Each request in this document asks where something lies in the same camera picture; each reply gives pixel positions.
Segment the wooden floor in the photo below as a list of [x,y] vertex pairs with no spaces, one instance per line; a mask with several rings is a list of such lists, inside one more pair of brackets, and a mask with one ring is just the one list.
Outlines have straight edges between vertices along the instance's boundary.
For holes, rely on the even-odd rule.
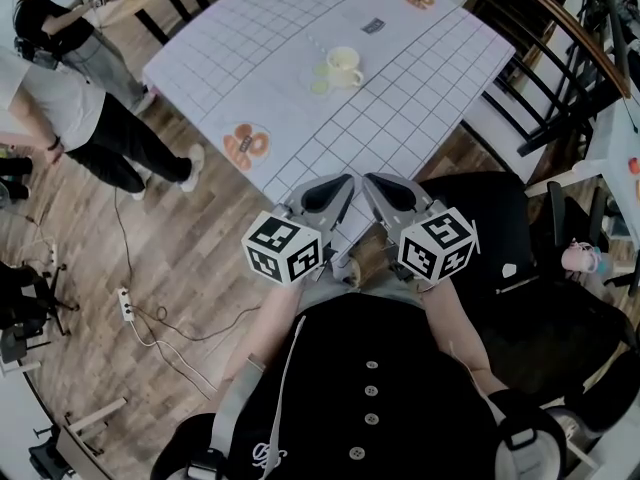
[[[188,9],[196,9],[195,1],[183,1]],[[179,21],[164,0],[155,2],[149,13],[165,30]],[[105,33],[121,48],[136,76],[160,49],[135,18]],[[159,101],[144,118],[176,154],[185,154],[194,141],[204,144],[206,166],[191,194],[183,194],[157,177],[152,178],[143,202],[118,192],[116,204],[134,271],[133,303],[152,313],[163,305],[168,322],[202,336],[231,324],[243,309],[259,304],[266,293],[267,283],[249,272],[240,237],[256,214],[269,209],[270,204],[169,104]],[[176,425],[206,399],[166,366],[155,347],[140,345],[123,322],[116,289],[129,284],[129,273],[114,210],[114,189],[69,158],[54,168],[48,168],[39,156],[34,162],[32,198],[11,211],[42,222],[45,238],[55,241],[61,260],[69,267],[62,274],[59,298],[78,302],[81,311],[62,314],[71,336],[60,337],[51,328],[48,338],[54,343],[30,354],[43,362],[41,369],[30,374],[31,379],[58,422],[66,412],[79,419],[124,396],[128,404],[92,444],[104,448],[100,461],[119,480],[147,478]],[[473,139],[458,130],[420,176],[498,169]],[[576,185],[568,192],[588,207],[597,182]],[[46,257],[46,247],[35,244],[21,249],[39,239],[35,226],[6,212],[0,215],[2,260],[30,260],[38,267],[36,260]],[[375,249],[379,243],[376,231],[363,243]],[[614,250],[618,257],[629,255],[625,247],[615,246]],[[637,323],[638,303],[627,300],[623,290],[615,296],[619,307]],[[252,313],[244,315],[229,333],[199,343],[157,323],[152,327],[158,339],[169,341],[216,385],[226,358],[252,318]],[[139,317],[136,327],[148,341]],[[164,352],[204,393],[213,394],[171,351]]]

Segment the black shirt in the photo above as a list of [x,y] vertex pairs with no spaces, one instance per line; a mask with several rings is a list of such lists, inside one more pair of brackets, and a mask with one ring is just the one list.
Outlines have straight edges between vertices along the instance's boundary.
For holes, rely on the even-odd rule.
[[[281,459],[270,480],[493,478],[500,440],[491,411],[466,368],[438,350],[423,310],[349,294],[304,314],[283,391]],[[296,325],[238,419],[225,471],[229,480],[259,479],[264,473]],[[377,389],[376,396],[367,395],[369,386]],[[564,440],[553,419],[524,395],[503,391],[491,399],[507,416],[541,413]],[[370,424],[368,415],[377,423]],[[214,418],[204,414],[184,421],[151,479],[166,479],[191,453],[205,451]],[[362,460],[350,458],[353,447],[364,449]]]
[[51,0],[20,0],[17,4],[14,27],[19,37],[28,39],[36,46],[60,55],[81,46],[93,33],[93,25],[79,18],[54,36],[42,31],[48,16],[58,18],[71,12]]

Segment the wristwatch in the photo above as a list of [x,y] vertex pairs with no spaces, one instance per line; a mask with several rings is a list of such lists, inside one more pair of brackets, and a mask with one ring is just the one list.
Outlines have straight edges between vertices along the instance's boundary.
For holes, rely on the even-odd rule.
[[60,137],[56,135],[56,141],[47,148],[47,151],[53,151],[60,145]]

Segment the black pants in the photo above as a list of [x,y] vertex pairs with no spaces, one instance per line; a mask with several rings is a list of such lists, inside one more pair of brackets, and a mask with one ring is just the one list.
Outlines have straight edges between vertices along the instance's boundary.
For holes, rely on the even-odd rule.
[[105,183],[132,194],[144,190],[144,183],[125,156],[171,182],[185,181],[191,173],[191,160],[174,156],[110,94],[89,142],[67,154]]
[[[33,162],[30,158],[0,158],[0,176],[23,176],[31,174]],[[9,191],[10,199],[27,199],[29,190],[22,183],[0,178],[0,183]]]

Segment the white cup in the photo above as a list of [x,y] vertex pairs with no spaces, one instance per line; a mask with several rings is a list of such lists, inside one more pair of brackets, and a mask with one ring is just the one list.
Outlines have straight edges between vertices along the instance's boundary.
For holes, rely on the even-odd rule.
[[360,55],[353,48],[338,46],[327,54],[329,83],[334,87],[360,87],[364,75],[358,71]]

